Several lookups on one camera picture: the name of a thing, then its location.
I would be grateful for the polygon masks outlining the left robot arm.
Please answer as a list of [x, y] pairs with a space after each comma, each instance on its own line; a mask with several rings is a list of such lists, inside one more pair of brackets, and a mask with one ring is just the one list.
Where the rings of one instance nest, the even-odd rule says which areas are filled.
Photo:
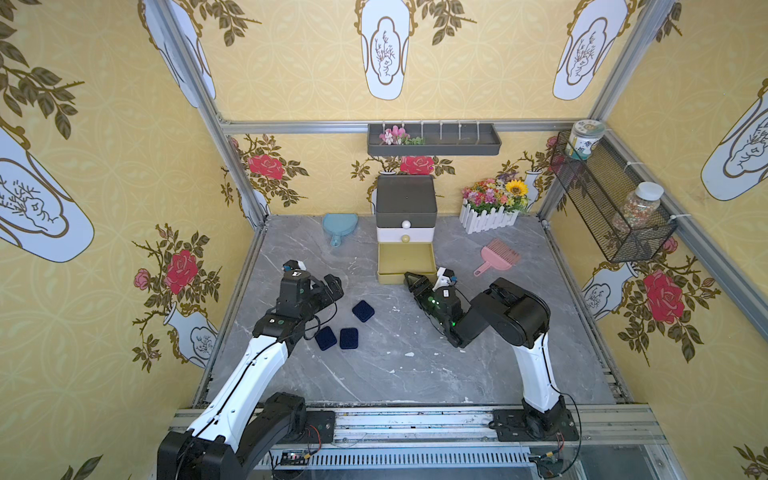
[[321, 441], [303, 397], [263, 394], [307, 323], [343, 295], [339, 277], [317, 279], [302, 262], [286, 262], [276, 304], [256, 322], [224, 386], [184, 432], [169, 432], [159, 445], [157, 478], [246, 479], [277, 443]]

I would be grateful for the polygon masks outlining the three-drawer storage cabinet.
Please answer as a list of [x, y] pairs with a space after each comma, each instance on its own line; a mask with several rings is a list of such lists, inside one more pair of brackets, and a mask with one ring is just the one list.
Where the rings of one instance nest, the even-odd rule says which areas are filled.
[[375, 189], [377, 278], [383, 285], [405, 281], [408, 272], [433, 279], [437, 201], [429, 175], [381, 174]]

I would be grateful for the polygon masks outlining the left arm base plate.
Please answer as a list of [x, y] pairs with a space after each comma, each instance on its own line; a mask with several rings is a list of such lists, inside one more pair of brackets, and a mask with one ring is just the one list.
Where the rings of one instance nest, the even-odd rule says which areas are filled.
[[299, 443], [330, 444], [334, 441], [336, 413], [332, 410], [308, 410]]

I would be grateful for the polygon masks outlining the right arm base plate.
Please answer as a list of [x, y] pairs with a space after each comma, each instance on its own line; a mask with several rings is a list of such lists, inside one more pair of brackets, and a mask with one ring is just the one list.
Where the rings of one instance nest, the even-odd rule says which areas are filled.
[[524, 409], [497, 409], [488, 427], [500, 442], [566, 442], [580, 439], [576, 420], [568, 410], [541, 415]]

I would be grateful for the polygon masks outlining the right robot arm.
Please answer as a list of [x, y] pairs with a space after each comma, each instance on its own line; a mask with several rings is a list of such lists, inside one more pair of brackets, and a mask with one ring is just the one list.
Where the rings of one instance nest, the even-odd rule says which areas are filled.
[[425, 275], [407, 272], [404, 284], [452, 346], [468, 346], [487, 328], [510, 344], [523, 381], [526, 427], [536, 438], [556, 430], [568, 410], [550, 367], [551, 311], [539, 296], [499, 277], [464, 309], [450, 269], [440, 269], [435, 282]]

